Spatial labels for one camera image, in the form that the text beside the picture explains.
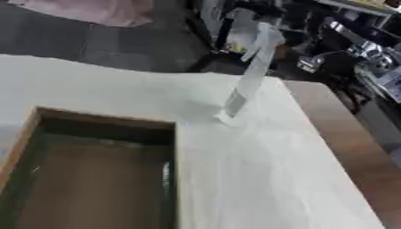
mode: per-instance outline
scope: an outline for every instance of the pink mat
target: pink mat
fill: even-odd
[[[9,0],[39,13],[108,26],[134,27],[150,22],[152,0]]]

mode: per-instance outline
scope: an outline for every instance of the floor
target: floor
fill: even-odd
[[[187,29],[176,0],[155,0],[154,21],[137,28],[112,28],[34,13],[0,3],[0,53],[35,55],[150,72],[185,72],[207,50]],[[241,73],[226,64],[214,64],[216,72]],[[303,80],[291,65],[278,74]],[[374,104],[358,119],[386,151],[394,152],[401,165],[401,132]]]

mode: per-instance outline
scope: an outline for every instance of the white cloth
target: white cloth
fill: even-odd
[[[212,116],[235,76],[6,55],[0,69],[0,127],[21,126],[34,106],[176,122],[180,228],[383,229],[278,79],[226,126]]]
[[[150,22],[152,0],[9,0],[10,4],[58,17],[108,26],[132,27]]]

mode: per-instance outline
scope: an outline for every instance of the wooden tray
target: wooden tray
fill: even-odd
[[[175,228],[175,125],[37,108],[0,191],[2,229]]]

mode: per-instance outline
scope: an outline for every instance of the brown wooden panel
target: brown wooden panel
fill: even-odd
[[[286,81],[295,100],[387,228],[401,228],[401,170],[319,83]]]

